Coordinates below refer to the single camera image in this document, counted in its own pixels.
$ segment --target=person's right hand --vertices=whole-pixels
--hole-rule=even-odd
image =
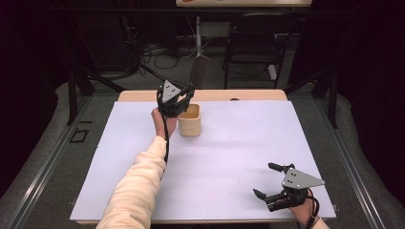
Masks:
[[[308,189],[308,196],[312,197],[312,191]],[[313,201],[310,198],[306,198],[305,202],[296,207],[290,207],[289,210],[295,216],[295,218],[303,225],[307,225],[309,219],[312,217],[312,205]],[[319,220],[319,217],[316,216],[313,225]]]
[[[161,114],[160,114],[158,108],[155,108],[152,111],[151,115],[153,118],[153,122],[155,123],[156,135],[166,138],[166,134],[164,133],[163,119],[161,118]],[[169,134],[169,137],[173,134],[173,132],[176,129],[177,120],[178,120],[177,117],[170,117],[170,118],[167,118],[167,120],[166,120],[167,132]]]

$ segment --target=table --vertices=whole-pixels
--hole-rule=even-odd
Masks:
[[[136,153],[144,150],[154,135],[150,112],[156,107],[155,99],[156,91],[120,95],[71,220],[82,224],[99,222],[117,183],[131,167]],[[152,222],[294,220],[288,209],[270,213],[252,191],[255,188],[268,195],[281,192],[284,174],[270,171],[269,162],[294,163],[297,169],[320,177],[296,113],[284,92],[203,90],[196,91],[192,103],[199,103],[202,108],[202,134],[183,137],[173,133]],[[321,202],[320,216],[335,218],[325,187],[312,190]]]
[[[312,0],[176,0],[176,6],[182,8],[308,8]],[[201,18],[196,21],[197,56],[202,54]]]

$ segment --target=white surface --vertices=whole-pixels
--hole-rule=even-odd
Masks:
[[[176,130],[173,134],[152,220],[293,219],[287,209],[270,213],[252,191],[268,196],[282,191],[285,175],[270,170],[269,162],[294,163],[298,170],[321,178],[292,104],[195,103],[202,109],[202,133],[185,137]],[[156,102],[116,102],[72,220],[100,220],[117,183],[155,134],[150,115],[154,107]],[[335,218],[325,187],[312,191],[321,203],[319,215]]]

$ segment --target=chair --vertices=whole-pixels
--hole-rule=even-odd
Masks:
[[[277,65],[274,88],[283,66],[287,42],[297,28],[297,21],[287,14],[245,13],[235,17],[229,26],[224,55],[224,89],[227,89],[229,63]]]

